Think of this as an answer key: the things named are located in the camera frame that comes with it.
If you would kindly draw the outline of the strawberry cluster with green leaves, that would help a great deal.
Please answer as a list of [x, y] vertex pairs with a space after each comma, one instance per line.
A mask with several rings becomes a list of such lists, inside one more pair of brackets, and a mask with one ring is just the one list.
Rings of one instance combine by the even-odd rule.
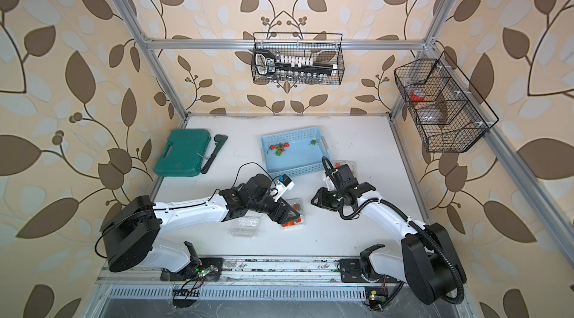
[[290, 147], [289, 143], [278, 143], [278, 144], [274, 144], [274, 145], [270, 145], [267, 148], [267, 154], [273, 154], [275, 156], [280, 157], [286, 149], [288, 149]]

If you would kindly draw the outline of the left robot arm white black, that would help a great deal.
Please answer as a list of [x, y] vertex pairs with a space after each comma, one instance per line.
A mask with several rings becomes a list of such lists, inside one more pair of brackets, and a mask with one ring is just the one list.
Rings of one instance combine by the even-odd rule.
[[283, 199], [293, 187], [288, 175], [270, 179], [258, 174], [245, 184], [217, 189], [205, 199], [154, 203], [147, 195], [139, 196], [104, 222], [99, 241], [106, 251], [103, 257], [112, 273], [138, 265], [183, 275], [192, 273], [200, 264], [194, 247], [189, 242], [168, 240], [166, 234], [239, 219], [249, 211], [264, 213], [271, 221], [285, 225], [300, 218], [300, 213]]

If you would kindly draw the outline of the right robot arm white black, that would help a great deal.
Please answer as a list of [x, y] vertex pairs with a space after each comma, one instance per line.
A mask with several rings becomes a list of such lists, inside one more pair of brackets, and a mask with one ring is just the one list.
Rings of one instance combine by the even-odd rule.
[[439, 223], [412, 218], [385, 198], [371, 184], [360, 183], [348, 165], [334, 166], [323, 158], [325, 185], [312, 205], [333, 211], [345, 221], [367, 216], [401, 247], [391, 255], [383, 244], [360, 253], [361, 273], [367, 281], [390, 276], [406, 284], [426, 305], [441, 299], [459, 305], [465, 299], [467, 277], [448, 231]]

